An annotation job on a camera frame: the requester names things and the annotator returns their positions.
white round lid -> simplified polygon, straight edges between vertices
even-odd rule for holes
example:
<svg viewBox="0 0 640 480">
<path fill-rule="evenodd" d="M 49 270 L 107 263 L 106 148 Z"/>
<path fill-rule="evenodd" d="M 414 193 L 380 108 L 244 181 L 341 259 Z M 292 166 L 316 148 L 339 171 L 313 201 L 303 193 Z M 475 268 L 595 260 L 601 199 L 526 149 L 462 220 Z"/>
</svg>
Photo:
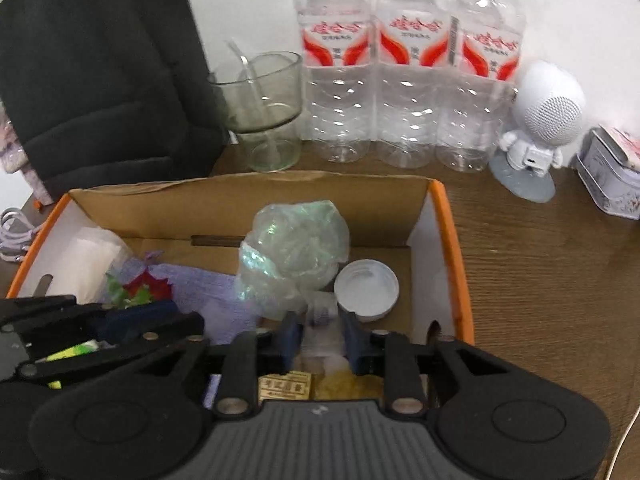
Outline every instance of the white round lid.
<svg viewBox="0 0 640 480">
<path fill-rule="evenodd" d="M 387 314 L 398 300 L 396 274 L 377 260 L 357 260 L 341 270 L 335 279 L 335 296 L 345 310 L 362 321 L 374 321 Z"/>
</svg>

black fabric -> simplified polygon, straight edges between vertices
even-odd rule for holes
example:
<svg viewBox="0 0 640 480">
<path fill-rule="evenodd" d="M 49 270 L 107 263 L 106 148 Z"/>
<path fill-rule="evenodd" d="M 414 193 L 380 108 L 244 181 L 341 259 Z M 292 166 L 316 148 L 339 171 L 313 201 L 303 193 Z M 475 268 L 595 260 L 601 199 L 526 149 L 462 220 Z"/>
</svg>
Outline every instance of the black fabric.
<svg viewBox="0 0 640 480">
<path fill-rule="evenodd" d="M 187 0 L 5 0 L 0 36 L 0 96 L 54 197 L 206 176 L 226 144 Z"/>
</svg>

white wall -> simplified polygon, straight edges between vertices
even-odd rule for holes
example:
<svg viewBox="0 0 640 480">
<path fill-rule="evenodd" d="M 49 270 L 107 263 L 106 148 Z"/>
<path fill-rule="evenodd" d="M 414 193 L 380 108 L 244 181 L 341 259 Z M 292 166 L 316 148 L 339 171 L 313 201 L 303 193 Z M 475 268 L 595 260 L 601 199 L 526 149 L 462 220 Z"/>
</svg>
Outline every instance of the white wall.
<svg viewBox="0 0 640 480">
<path fill-rule="evenodd" d="M 640 136 L 640 0 L 523 0 L 529 27 L 523 61 L 542 58 L 572 72 L 590 123 Z M 191 0 L 210 67 L 234 37 L 256 52 L 300 51 L 292 0 Z M 568 147 L 568 154 L 575 151 Z"/>
<path fill-rule="evenodd" d="M 0 213 L 8 207 L 22 207 L 31 195 L 31 188 L 21 173 L 7 175 L 0 169 Z"/>
</svg>

purple cloth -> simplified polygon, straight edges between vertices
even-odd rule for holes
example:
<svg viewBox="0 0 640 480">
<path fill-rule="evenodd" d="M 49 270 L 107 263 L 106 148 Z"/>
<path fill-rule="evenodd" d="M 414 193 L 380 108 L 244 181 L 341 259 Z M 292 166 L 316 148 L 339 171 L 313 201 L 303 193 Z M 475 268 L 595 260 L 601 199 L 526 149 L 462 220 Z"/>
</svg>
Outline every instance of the purple cloth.
<svg viewBox="0 0 640 480">
<path fill-rule="evenodd" d="M 127 260 L 116 275 L 126 284 L 145 270 L 145 263 L 136 258 Z M 231 343 L 241 332 L 255 330 L 258 316 L 238 299 L 235 277 L 169 264 L 148 266 L 149 273 L 158 280 L 169 279 L 175 304 L 182 312 L 197 312 L 205 321 L 205 334 L 212 344 Z"/>
</svg>

white cable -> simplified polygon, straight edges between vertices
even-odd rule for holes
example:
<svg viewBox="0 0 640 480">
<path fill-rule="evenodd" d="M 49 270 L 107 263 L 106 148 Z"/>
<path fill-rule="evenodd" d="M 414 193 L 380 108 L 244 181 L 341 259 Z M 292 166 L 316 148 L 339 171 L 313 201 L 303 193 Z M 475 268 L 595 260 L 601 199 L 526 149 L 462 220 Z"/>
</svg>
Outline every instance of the white cable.
<svg viewBox="0 0 640 480">
<path fill-rule="evenodd" d="M 636 421 L 636 418 L 638 418 L 639 414 L 640 414 L 640 406 L 638 406 L 638 409 L 636 410 L 635 415 L 631 419 L 631 422 L 629 423 L 629 425 L 626 427 L 625 433 L 623 433 L 622 438 L 618 443 L 616 452 L 613 454 L 613 458 L 611 459 L 611 462 L 609 463 L 609 467 L 607 468 L 607 474 L 605 475 L 604 480 L 609 480 L 611 478 L 611 474 L 613 473 L 613 468 L 616 465 L 616 460 L 618 459 L 618 454 L 620 453 L 620 450 L 622 449 L 622 445 L 625 443 L 626 436 L 631 431 L 631 428 L 633 427 Z"/>
<path fill-rule="evenodd" d="M 0 215 L 0 260 L 21 262 L 40 229 L 42 225 L 33 225 L 17 207 L 5 210 Z"/>
</svg>

